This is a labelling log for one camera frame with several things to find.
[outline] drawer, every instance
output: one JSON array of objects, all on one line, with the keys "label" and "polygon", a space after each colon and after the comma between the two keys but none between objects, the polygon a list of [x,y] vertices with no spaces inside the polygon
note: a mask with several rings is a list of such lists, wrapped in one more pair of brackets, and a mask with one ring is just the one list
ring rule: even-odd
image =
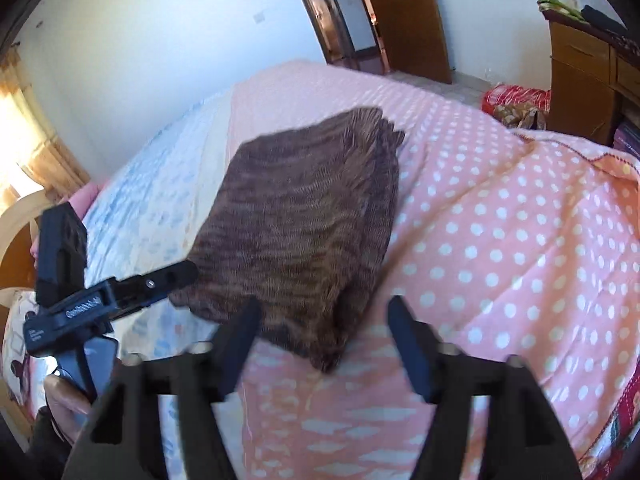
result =
[{"label": "drawer", "polygon": [[576,28],[550,23],[553,58],[609,84],[609,44]]},{"label": "drawer", "polygon": [[618,84],[640,99],[640,70],[618,58]]},{"label": "drawer", "polygon": [[552,61],[548,130],[609,146],[616,109],[614,89],[582,70]]}]

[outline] folded towel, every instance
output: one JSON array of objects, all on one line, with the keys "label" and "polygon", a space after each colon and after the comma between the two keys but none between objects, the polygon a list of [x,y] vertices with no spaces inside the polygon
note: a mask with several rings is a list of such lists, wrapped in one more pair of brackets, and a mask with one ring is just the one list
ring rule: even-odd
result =
[{"label": "folded towel", "polygon": [[171,301],[224,322],[256,296],[261,337],[334,368],[382,266],[403,139],[356,108],[242,145],[188,256],[200,277]]}]

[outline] wooden dresser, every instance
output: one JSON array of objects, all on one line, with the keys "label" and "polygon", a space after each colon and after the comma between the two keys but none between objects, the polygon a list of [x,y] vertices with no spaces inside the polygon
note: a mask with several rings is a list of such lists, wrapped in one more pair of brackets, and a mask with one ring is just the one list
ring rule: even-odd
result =
[{"label": "wooden dresser", "polygon": [[552,45],[549,130],[610,146],[628,99],[640,106],[640,70],[601,38],[549,22]]}]

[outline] screw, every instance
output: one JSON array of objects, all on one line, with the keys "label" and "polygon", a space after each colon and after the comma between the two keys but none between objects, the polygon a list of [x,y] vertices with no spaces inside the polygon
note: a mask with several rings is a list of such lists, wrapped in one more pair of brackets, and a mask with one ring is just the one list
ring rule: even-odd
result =
[{"label": "screw", "polygon": [[140,354],[127,354],[122,357],[125,366],[138,366],[144,359]]},{"label": "screw", "polygon": [[190,354],[206,354],[211,351],[213,344],[210,341],[199,341],[189,347]]},{"label": "screw", "polygon": [[458,355],[460,349],[453,343],[443,343],[440,345],[440,353],[444,355]]},{"label": "screw", "polygon": [[507,364],[513,368],[524,368],[523,360],[520,358],[520,356],[517,355],[509,356],[509,358],[507,359]]}]

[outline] hand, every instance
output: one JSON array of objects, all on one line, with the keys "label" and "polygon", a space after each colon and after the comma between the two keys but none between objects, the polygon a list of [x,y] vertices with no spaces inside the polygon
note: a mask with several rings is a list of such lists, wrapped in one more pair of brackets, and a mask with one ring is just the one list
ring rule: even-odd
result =
[{"label": "hand", "polygon": [[61,436],[73,445],[82,430],[76,415],[89,415],[91,403],[69,381],[55,375],[45,377],[44,392],[51,416],[63,433]]}]

